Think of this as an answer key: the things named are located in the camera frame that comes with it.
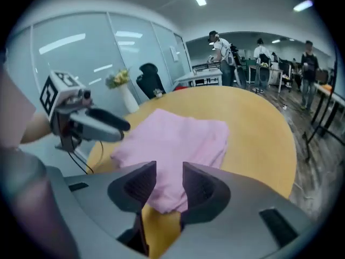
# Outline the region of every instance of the towel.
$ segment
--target towel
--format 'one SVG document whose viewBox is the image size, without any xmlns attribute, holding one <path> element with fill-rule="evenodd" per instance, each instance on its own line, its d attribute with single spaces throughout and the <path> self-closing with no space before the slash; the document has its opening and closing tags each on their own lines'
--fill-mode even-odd
<svg viewBox="0 0 345 259">
<path fill-rule="evenodd" d="M 120 168 L 157 162 L 156 186 L 148 204 L 160 213 L 187 210 L 182 162 L 220 168 L 229 129 L 219 120 L 196 120 L 157 109 L 115 148 L 111 158 Z"/>
</svg>

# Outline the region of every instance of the white vase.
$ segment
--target white vase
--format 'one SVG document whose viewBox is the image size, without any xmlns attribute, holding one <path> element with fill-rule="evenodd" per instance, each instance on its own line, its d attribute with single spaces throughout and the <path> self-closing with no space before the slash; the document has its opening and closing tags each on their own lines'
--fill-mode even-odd
<svg viewBox="0 0 345 259">
<path fill-rule="evenodd" d="M 135 98 L 133 97 L 132 93 L 128 89 L 127 84 L 120 85 L 118 89 L 121 92 L 123 101 L 125 102 L 125 105 L 129 111 L 129 113 L 136 112 L 139 109 L 139 105 L 136 102 Z"/>
</svg>

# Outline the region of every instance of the wooden floor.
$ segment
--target wooden floor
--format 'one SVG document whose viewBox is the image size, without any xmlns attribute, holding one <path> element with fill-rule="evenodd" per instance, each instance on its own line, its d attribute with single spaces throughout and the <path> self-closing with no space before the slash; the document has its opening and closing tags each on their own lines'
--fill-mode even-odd
<svg viewBox="0 0 345 259">
<path fill-rule="evenodd" d="M 313 115 L 301 110 L 301 93 L 297 91 L 295 86 L 290 93 L 287 89 L 284 89 L 278 94 L 278 88 L 271 86 L 267 88 L 262 96 L 283 114 L 295 138 L 298 165 L 295 184 L 289 198 L 305 211 L 311 219 L 317 220 L 332 208 L 330 205 L 342 183 L 345 167 L 345 148 L 330 135 L 326 134 L 322 138 L 317 134 L 309 144 L 311 158 L 309 163 L 306 163 L 307 151 L 302 135 L 305 131 L 307 131 L 308 136 L 313 132 L 311 126 Z M 312 111 L 315 112 L 319 100 L 320 96 L 315 95 Z M 324 108 L 326 108 L 326 102 L 323 102 L 324 106 L 317 121 L 321 118 Z M 341 133 L 345 127 L 345 116 L 341 120 L 341 115 L 342 108 L 338 110 L 330 126 L 330 130 L 337 135 L 342 135 Z"/>
</svg>

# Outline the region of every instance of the yellow tabletop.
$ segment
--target yellow tabletop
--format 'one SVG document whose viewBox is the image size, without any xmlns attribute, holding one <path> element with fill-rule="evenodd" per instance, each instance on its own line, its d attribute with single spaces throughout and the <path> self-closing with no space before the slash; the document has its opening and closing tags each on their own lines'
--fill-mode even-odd
<svg viewBox="0 0 345 259">
<path fill-rule="evenodd" d="M 228 148 L 222 169 L 257 179 L 288 198 L 295 178 L 296 150 L 292 132 L 283 115 L 267 100 L 239 88 L 201 86 L 165 94 L 145 102 L 126 116 L 132 128 L 155 109 L 196 119 L 217 119 L 229 127 Z M 95 172 L 115 167 L 110 154 L 119 143 L 96 143 L 88 165 Z M 160 214 L 145 205 L 142 211 L 150 257 L 158 258 L 180 234 L 180 214 Z"/>
</svg>

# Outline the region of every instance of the man wearing cap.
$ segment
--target man wearing cap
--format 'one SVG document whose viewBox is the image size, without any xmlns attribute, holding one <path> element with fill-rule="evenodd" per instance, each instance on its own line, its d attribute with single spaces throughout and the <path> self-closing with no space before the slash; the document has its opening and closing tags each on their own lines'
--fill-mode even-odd
<svg viewBox="0 0 345 259">
<path fill-rule="evenodd" d="M 309 40 L 306 41 L 306 51 L 302 54 L 301 59 L 302 73 L 303 73 L 303 88 L 302 88 L 302 110 L 310 112 L 312 102 L 315 95 L 315 77 L 316 70 L 319 68 L 317 57 L 313 54 L 313 43 Z"/>
<path fill-rule="evenodd" d="M 213 47 L 216 49 L 216 57 L 213 59 L 214 62 L 220 62 L 220 70 L 222 74 L 222 84 L 224 86 L 232 86 L 234 80 L 234 58 L 230 50 L 230 43 L 220 38 L 216 31 L 209 33 L 209 41 L 213 42 Z"/>
</svg>

